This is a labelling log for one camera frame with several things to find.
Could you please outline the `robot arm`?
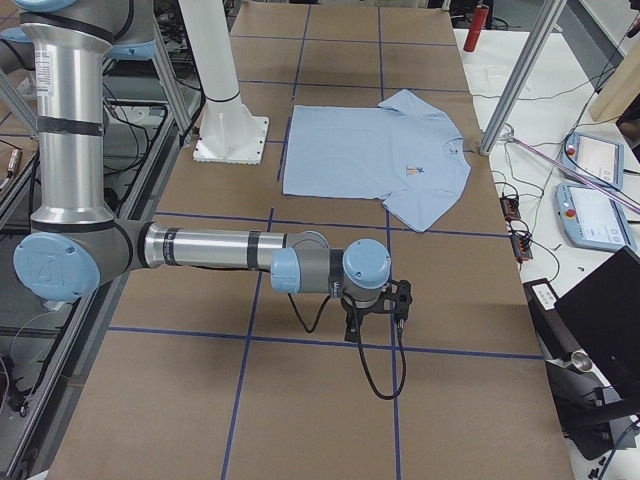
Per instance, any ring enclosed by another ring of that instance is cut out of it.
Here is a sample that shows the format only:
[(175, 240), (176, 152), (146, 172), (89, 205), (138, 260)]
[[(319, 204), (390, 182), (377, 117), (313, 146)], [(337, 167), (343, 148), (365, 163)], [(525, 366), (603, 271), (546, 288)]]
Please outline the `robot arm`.
[(346, 313), (345, 338), (359, 342), (364, 317), (409, 316), (411, 286), (390, 276), (378, 241), (331, 248), (313, 231), (185, 230), (120, 219), (104, 198), (103, 61), (132, 48), (156, 52), (149, 1), (23, 1), (20, 23), (34, 46), (41, 204), (16, 247), (15, 272), (35, 295), (74, 302), (116, 277), (162, 265), (256, 271), (289, 295), (321, 293)]

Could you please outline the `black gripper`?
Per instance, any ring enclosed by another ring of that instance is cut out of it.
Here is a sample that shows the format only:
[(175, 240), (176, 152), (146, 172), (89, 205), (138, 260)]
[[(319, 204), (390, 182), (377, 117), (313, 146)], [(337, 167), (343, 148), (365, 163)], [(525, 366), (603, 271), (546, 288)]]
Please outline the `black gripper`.
[(359, 341), (360, 327), (369, 314), (391, 315), (398, 338), (401, 339), (412, 304), (412, 285), (408, 280), (389, 280), (368, 306), (363, 301), (355, 300), (348, 292), (343, 293), (340, 303), (346, 312), (346, 342)]

